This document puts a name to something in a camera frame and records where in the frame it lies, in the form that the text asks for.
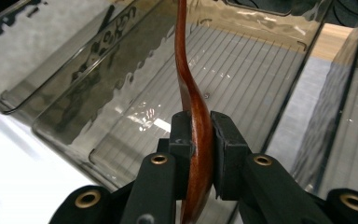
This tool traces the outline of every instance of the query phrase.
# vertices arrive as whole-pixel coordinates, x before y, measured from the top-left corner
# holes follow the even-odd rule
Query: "white surface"
[[[90,184],[29,127],[0,114],[0,223],[48,223],[73,190]]]

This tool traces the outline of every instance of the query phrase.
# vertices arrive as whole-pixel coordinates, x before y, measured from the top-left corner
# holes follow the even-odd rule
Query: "reddish-brown wood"
[[[191,158],[186,199],[182,201],[181,223],[195,223],[209,196],[213,181],[213,126],[208,108],[191,76],[186,58],[186,0],[178,1],[175,59],[183,110],[191,112]]]

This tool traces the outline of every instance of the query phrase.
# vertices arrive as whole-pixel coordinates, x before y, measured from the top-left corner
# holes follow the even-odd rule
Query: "wooden surface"
[[[311,56],[333,61],[351,30],[352,28],[348,27],[325,24]]]

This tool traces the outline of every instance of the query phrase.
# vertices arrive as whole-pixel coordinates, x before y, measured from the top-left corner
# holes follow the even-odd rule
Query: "black clamp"
[[[358,192],[333,189],[326,201],[308,194],[270,156],[254,154],[230,117],[212,112],[216,198],[238,201],[245,224],[358,223]],[[144,158],[134,182],[109,193],[87,186],[74,191],[50,223],[174,223],[175,201],[186,196],[191,118],[172,117],[170,139]]]

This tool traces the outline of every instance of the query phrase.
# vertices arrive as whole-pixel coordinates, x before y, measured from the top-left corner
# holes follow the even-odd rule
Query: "curved wooden piece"
[[[191,112],[191,158],[186,199],[182,201],[181,223],[195,223],[209,196],[213,182],[213,126],[208,108],[191,76],[186,58],[186,0],[178,1],[175,30],[175,59],[183,110]]]

